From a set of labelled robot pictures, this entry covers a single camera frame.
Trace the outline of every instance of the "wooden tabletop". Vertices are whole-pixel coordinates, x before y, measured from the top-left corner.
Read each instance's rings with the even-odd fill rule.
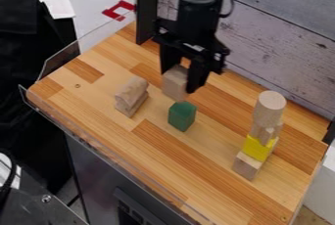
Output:
[[[168,124],[173,101],[160,90],[159,47],[137,46],[134,36],[132,23],[35,83],[27,97],[203,224],[290,223],[326,151],[328,121],[290,102],[278,147],[249,182],[231,166],[264,88],[232,71],[212,74],[188,98],[198,112],[182,133]],[[128,118],[115,110],[114,94],[134,74],[150,82],[150,97]]]

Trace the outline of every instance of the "wooden block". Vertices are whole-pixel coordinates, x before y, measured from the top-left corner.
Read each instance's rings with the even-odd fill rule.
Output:
[[[168,123],[176,129],[185,132],[193,124],[196,112],[197,107],[190,103],[175,103],[169,108]]]
[[[116,109],[132,117],[148,98],[149,83],[139,77],[132,77],[116,94]]]
[[[254,122],[261,127],[276,126],[286,106],[286,99],[274,91],[260,94],[254,110]]]
[[[280,120],[279,123],[274,127],[273,138],[276,138],[279,136],[281,130],[283,129],[283,126],[284,126],[284,122]]]
[[[244,142],[242,152],[256,160],[265,161],[270,155],[274,143],[275,139],[271,139],[264,146],[259,139],[248,135]]]
[[[252,181],[260,171],[262,165],[263,162],[249,157],[243,152],[239,152],[234,160],[232,169],[239,175]]]
[[[265,146],[269,140],[273,139],[274,134],[274,128],[268,127],[268,128],[262,128],[259,136],[257,137],[263,146]]]
[[[121,104],[121,103],[117,102],[116,103],[116,110],[120,111],[124,115],[131,118],[138,111],[138,109],[142,106],[144,101],[147,100],[148,96],[149,96],[148,92],[144,92],[144,94],[138,99],[136,104],[131,109],[127,109],[124,106],[124,104]]]
[[[163,74],[162,90],[163,93],[176,102],[185,100],[187,85],[187,68],[175,65]]]

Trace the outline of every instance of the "light wood block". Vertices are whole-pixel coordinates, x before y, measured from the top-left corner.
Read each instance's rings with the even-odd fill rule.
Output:
[[[163,93],[176,102],[185,100],[187,85],[187,68],[181,65],[175,65],[163,74]]]
[[[115,107],[128,117],[132,117],[148,98],[148,81],[134,76],[116,94]]]
[[[135,113],[138,111],[144,101],[147,100],[148,96],[148,92],[144,92],[131,109],[128,109],[124,104],[120,102],[116,102],[116,110],[131,118],[133,115],[135,115]]]
[[[260,94],[254,110],[254,122],[260,127],[276,126],[286,107],[286,99],[274,91]]]
[[[247,181],[231,166],[264,89],[232,71],[211,74],[187,99],[198,112],[182,133],[167,122],[174,101],[162,93],[159,45],[136,45],[134,29],[132,24],[80,55],[74,60],[80,69],[61,67],[36,82],[28,99],[200,222],[288,224],[327,149],[320,140],[328,121],[289,102],[280,143]],[[111,104],[134,75],[150,83],[150,98],[128,118]]]
[[[252,181],[259,173],[262,165],[263,162],[249,157],[243,152],[239,152],[234,160],[232,169],[239,175],[243,176],[249,181]]]

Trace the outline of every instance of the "wooden wall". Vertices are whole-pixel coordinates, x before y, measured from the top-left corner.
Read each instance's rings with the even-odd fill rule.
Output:
[[[175,20],[177,0],[159,0]],[[335,113],[335,0],[235,0],[216,36],[228,67],[328,118]]]

